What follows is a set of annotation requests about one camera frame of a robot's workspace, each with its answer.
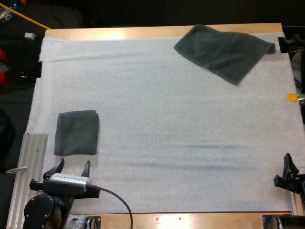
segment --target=yellow tag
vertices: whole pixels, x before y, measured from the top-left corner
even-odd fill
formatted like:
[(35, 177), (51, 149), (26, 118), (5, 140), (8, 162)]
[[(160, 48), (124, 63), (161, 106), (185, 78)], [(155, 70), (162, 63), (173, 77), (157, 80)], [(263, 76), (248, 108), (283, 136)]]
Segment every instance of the yellow tag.
[(298, 102), (297, 94), (288, 94), (287, 95), (288, 102)]

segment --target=table surface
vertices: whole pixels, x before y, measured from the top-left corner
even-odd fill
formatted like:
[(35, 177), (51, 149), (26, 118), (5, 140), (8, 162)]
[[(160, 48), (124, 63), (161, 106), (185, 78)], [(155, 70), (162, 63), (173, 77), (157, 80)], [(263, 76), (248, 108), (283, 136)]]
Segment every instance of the table surface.
[[(222, 32), (282, 32), (280, 23), (208, 25)], [(123, 40), (184, 36), (192, 26), (46, 30), (46, 37), (64, 40)], [(147, 213), (133, 214), (135, 229), (262, 229), (263, 214), (279, 213)], [(128, 214), (101, 214), (102, 229), (128, 229)]]

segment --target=gray towel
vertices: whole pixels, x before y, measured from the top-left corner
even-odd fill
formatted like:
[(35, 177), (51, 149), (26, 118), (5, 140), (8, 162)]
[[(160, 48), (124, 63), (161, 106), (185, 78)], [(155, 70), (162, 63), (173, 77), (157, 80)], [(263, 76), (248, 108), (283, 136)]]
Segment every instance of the gray towel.
[(96, 111), (72, 111), (58, 115), (54, 154), (95, 155), (99, 131)]
[(235, 85), (266, 53), (275, 53), (274, 43), (245, 33), (219, 32), (200, 24), (174, 48), (186, 59)]

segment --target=metal handle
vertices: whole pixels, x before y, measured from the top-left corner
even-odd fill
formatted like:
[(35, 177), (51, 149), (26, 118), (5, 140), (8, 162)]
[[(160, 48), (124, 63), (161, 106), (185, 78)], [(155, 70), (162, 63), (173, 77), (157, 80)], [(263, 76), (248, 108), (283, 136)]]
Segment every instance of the metal handle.
[(5, 171), (6, 174), (13, 174), (13, 173), (17, 173), (17, 172), (21, 172), (21, 171), (27, 171), (27, 167), (23, 166), (23, 167), (19, 167), (19, 168), (13, 168), (10, 170)]

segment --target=red object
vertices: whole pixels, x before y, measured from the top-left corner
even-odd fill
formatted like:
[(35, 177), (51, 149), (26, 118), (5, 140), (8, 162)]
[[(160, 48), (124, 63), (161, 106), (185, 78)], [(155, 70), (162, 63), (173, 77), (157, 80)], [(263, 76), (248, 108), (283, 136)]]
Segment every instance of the red object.
[(0, 61), (5, 61), (6, 53), (2, 49), (0, 49)]
[(0, 85), (5, 86), (9, 82), (8, 78), (5, 76), (5, 74), (0, 73)]

